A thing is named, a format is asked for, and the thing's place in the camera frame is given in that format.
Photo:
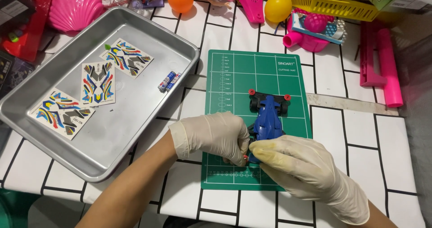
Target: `forearm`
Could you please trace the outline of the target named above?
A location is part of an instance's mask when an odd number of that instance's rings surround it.
[[[133,227],[176,159],[168,131],[102,192],[76,228]]]
[[[348,228],[397,228],[375,205],[369,201],[369,220],[363,225],[347,225]]]

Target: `battery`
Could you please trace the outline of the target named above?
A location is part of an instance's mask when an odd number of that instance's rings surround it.
[[[174,79],[174,77],[176,76],[176,72],[171,71],[166,77],[165,79],[159,84],[158,89],[163,92],[166,87],[168,86],[168,84],[172,81],[172,79]]]
[[[167,92],[169,92],[172,89],[172,87],[178,81],[178,78],[180,78],[180,76],[181,76],[181,73],[177,73],[177,75],[174,77],[174,79],[172,79],[172,81],[166,87]]]

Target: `yellow ball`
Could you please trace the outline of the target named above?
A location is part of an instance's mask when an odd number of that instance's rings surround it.
[[[279,23],[285,21],[292,8],[293,3],[291,0],[267,0],[264,13],[269,21]]]

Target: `black tire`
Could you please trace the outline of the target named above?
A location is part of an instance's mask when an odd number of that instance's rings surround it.
[[[251,102],[249,103],[249,109],[251,111],[257,111],[258,110],[258,100],[251,99]]]
[[[288,105],[287,104],[281,104],[280,105],[280,114],[285,115],[288,113]]]

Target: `sticker sheet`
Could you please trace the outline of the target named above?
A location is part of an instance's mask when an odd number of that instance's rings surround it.
[[[62,136],[72,140],[95,112],[79,101],[53,88],[30,112],[30,116]]]
[[[115,103],[115,68],[111,61],[82,64],[81,103],[85,107]]]
[[[100,55],[103,60],[108,60],[123,73],[136,78],[151,63],[153,57],[119,38]]]

